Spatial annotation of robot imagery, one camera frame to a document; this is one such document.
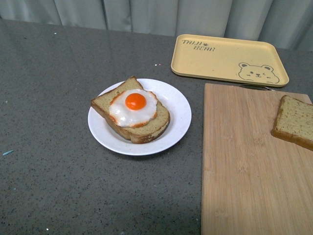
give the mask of toast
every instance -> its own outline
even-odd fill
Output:
[[[144,89],[134,76],[124,81],[115,89],[92,99],[91,106],[106,120],[109,126],[124,139],[130,140],[132,143],[151,142],[162,135],[170,123],[170,113],[167,108],[162,105],[161,101],[157,100],[157,117],[150,120],[142,127],[120,127],[110,118],[110,102],[118,94],[131,89]]]
[[[271,134],[313,150],[313,105],[284,95]]]

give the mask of yellow tray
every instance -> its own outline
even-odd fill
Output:
[[[181,76],[282,87],[289,82],[269,43],[182,34],[177,37],[172,71]]]

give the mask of white plate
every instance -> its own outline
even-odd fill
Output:
[[[176,144],[187,132],[191,122],[191,109],[186,97],[171,85],[153,79],[140,78],[145,90],[152,91],[169,110],[171,121],[164,133],[156,140],[134,144],[119,136],[92,107],[88,113],[88,125],[95,139],[106,148],[121,154],[141,156],[161,152]],[[108,92],[122,82],[105,89]]]

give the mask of bear illustration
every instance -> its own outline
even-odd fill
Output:
[[[266,83],[279,83],[279,78],[273,73],[273,68],[269,65],[249,65],[240,63],[241,70],[239,76],[243,80]]]

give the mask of egg yolk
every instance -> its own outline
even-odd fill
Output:
[[[147,104],[146,98],[139,93],[132,93],[125,99],[125,105],[131,110],[139,110]]]

